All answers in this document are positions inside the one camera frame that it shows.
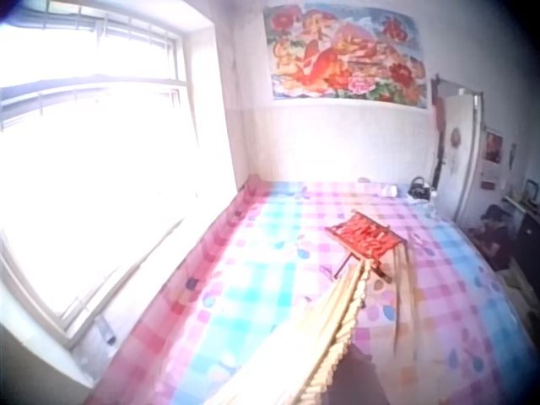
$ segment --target plaid bedspread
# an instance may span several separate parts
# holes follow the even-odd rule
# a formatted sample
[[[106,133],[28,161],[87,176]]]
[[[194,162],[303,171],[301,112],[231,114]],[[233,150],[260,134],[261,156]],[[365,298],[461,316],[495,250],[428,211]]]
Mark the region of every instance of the plaid bedspread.
[[[251,178],[160,290],[87,403],[202,403],[297,305],[330,288],[345,252],[324,228],[352,209],[408,240],[418,280],[415,355],[399,343],[394,353],[395,283],[374,274],[354,334],[390,403],[516,398],[537,354],[494,272],[454,224],[378,197],[382,187]],[[410,313],[399,322],[406,342]]]

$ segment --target door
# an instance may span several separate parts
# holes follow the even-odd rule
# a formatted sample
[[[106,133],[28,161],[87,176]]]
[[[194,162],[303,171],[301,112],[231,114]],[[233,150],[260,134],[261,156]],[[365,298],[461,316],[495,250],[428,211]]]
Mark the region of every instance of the door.
[[[435,205],[443,218],[452,221],[456,221],[471,176],[474,97],[464,94],[445,99],[445,152]]]

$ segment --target colorful painting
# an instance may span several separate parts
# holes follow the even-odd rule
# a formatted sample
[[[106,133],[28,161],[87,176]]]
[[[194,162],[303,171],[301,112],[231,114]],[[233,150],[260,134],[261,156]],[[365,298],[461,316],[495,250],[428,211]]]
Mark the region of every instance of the colorful painting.
[[[264,13],[274,99],[339,98],[427,106],[419,32],[378,8],[287,5]]]

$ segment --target window frame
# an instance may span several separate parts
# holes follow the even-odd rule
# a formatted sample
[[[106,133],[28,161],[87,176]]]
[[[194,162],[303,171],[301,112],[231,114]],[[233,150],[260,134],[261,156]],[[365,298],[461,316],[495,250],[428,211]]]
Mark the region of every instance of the window frame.
[[[180,89],[186,89],[189,92],[188,82],[179,80],[179,52],[181,49],[181,35],[177,32],[168,30],[167,27],[159,27],[158,24],[145,21],[136,16],[140,24],[148,24],[148,32],[145,33],[139,27],[132,25],[132,15],[125,13],[113,13],[116,18],[111,19],[110,10],[92,7],[94,14],[103,15],[102,18],[87,17],[82,15],[82,7],[78,6],[78,13],[61,14],[60,16],[34,10],[23,10],[28,13],[28,18],[23,24],[28,29],[87,29],[92,30],[91,24],[94,24],[96,41],[99,42],[103,35],[119,35],[127,37],[130,41],[148,41],[153,45],[163,44],[167,52],[167,63],[169,73],[174,78],[147,78],[147,77],[121,77],[105,74],[96,74],[87,77],[76,78],[54,78],[16,84],[14,86],[0,87],[0,132],[4,125],[11,125],[18,120],[24,120],[27,116],[40,113],[45,106],[61,104],[73,100],[76,97],[92,97],[96,92],[107,91],[114,86],[137,85],[152,86],[162,91],[170,92],[173,108],[181,107]],[[119,22],[127,18],[128,24]],[[152,28],[158,27],[165,35],[158,35],[152,32]],[[2,280],[8,290],[19,301],[19,303],[40,323],[60,344],[67,348],[72,348],[84,336],[91,327],[94,318],[102,312],[115,294],[122,288],[124,283],[138,270],[146,259],[161,245],[182,222],[183,219],[173,224],[157,241],[157,243],[146,252],[142,252],[140,258],[134,263],[122,265],[107,275],[100,283],[89,289],[88,293],[82,298],[77,298],[60,316],[52,311],[42,298],[37,294],[30,282],[25,278],[17,258],[9,248],[8,238],[0,227],[0,267]]]

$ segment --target black bag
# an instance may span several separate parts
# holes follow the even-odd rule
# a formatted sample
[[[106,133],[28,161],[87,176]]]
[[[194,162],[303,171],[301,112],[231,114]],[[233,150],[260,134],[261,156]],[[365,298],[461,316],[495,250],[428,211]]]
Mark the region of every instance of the black bag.
[[[408,195],[414,198],[415,200],[427,200],[431,198],[431,191],[429,186],[425,184],[423,177],[414,177],[411,181],[411,186],[408,189]]]

